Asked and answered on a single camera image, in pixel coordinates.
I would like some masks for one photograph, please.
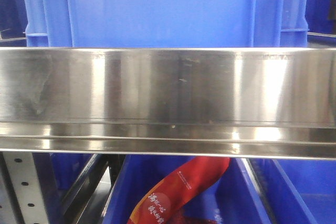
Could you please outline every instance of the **red bag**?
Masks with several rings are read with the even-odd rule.
[[[195,157],[157,183],[137,204],[127,224],[164,224],[192,198],[213,185],[228,157]]]

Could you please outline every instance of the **blue storage box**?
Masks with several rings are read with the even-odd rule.
[[[310,31],[331,34],[334,20],[329,19],[331,0],[307,0],[306,19]]]
[[[59,190],[68,190],[84,168],[91,154],[52,153],[51,161]]]
[[[278,224],[336,223],[336,162],[253,161]]]
[[[103,224],[125,224],[142,197],[190,159],[186,156],[128,155]],[[219,224],[270,224],[241,159],[232,159],[222,178],[183,208],[188,217],[216,220]]]
[[[28,46],[306,46],[306,0],[25,0]]]

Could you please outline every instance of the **shiny metal surface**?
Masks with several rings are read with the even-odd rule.
[[[335,49],[0,49],[0,150],[336,157]]]

